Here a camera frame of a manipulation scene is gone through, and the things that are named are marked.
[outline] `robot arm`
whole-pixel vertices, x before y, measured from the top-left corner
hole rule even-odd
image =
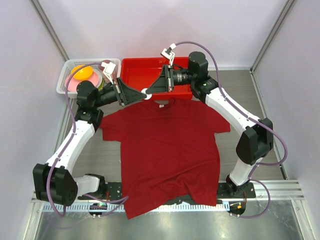
[[[106,192],[106,183],[103,176],[86,174],[83,177],[72,177],[72,171],[78,156],[101,124],[104,113],[98,107],[116,101],[125,106],[145,99],[147,95],[127,86],[121,78],[111,79],[114,69],[112,63],[102,64],[104,65],[103,73],[110,80],[110,83],[103,87],[101,91],[98,91],[90,81],[83,81],[77,86],[76,131],[74,132],[72,126],[56,153],[45,164],[37,164],[33,169],[35,194],[39,200],[49,200],[46,188],[49,171],[62,150],[64,152],[54,166],[50,178],[50,195],[55,204],[70,206],[77,197],[84,194],[93,193],[93,195],[99,197]]]
[[[228,96],[223,88],[220,90],[218,83],[208,75],[208,61],[202,52],[190,53],[187,69],[181,67],[175,69],[175,65],[172,64],[175,55],[171,52],[174,47],[171,45],[168,50],[164,49],[161,53],[169,60],[169,65],[163,66],[159,78],[145,92],[147,94],[171,92],[174,86],[188,84],[194,97],[216,110],[235,128],[240,135],[236,147],[238,159],[233,171],[226,178],[226,187],[231,196],[241,196],[249,183],[255,164],[273,149],[274,142],[272,133],[250,121],[249,118],[261,122],[270,129],[273,129],[273,123],[268,118],[259,119]],[[236,110],[230,102],[246,116]]]

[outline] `orange object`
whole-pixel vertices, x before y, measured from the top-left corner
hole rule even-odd
[[[73,74],[76,70],[78,70],[79,68],[81,68],[83,65],[78,65],[76,67],[74,67],[71,71],[71,74]],[[82,68],[81,70],[79,70],[74,76],[74,79],[77,79],[79,81],[85,81],[88,80],[92,73],[94,72],[93,68],[91,66],[86,66],[84,68]]]
[[[70,77],[70,75],[66,77],[66,79],[64,81],[64,86],[67,86],[67,81],[69,80],[69,77]],[[94,70],[93,74],[87,79],[87,81],[90,81],[96,88],[99,89],[99,88],[101,88],[101,85],[103,82],[102,75],[100,74],[100,72],[98,70]],[[68,91],[76,93],[77,86],[81,82],[82,81],[75,79],[73,77],[71,79],[71,81],[69,82]]]

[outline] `pink plate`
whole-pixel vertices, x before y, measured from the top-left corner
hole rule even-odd
[[[67,81],[69,79],[70,75],[66,77],[65,81],[64,81],[64,86],[67,85]],[[89,79],[87,81],[90,81],[95,87],[98,87],[98,83],[99,83],[99,76],[98,74],[93,71],[91,77],[89,77]],[[76,92],[77,91],[77,86],[79,83],[81,83],[82,81],[79,81],[75,78],[72,78],[70,83],[69,83],[69,86],[68,86],[68,91],[69,92]]]

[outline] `metal sheet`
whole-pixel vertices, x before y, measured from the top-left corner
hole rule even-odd
[[[248,202],[245,214],[258,214],[266,204],[266,201]],[[127,220],[124,213],[85,220],[87,217],[85,212],[67,213],[65,218],[59,218],[52,212],[44,212],[35,239],[303,239],[290,200],[272,201],[269,211],[256,219],[240,219],[219,211],[149,212],[130,220]],[[64,230],[52,226],[68,227],[82,220],[84,221]]]

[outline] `yellow ball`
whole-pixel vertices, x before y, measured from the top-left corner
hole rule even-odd
[[[83,65],[76,66],[72,69],[71,74],[73,74],[77,69],[81,68]],[[86,66],[82,69],[80,69],[73,77],[79,81],[85,81],[88,80],[92,73],[94,72],[93,68],[91,66]]]

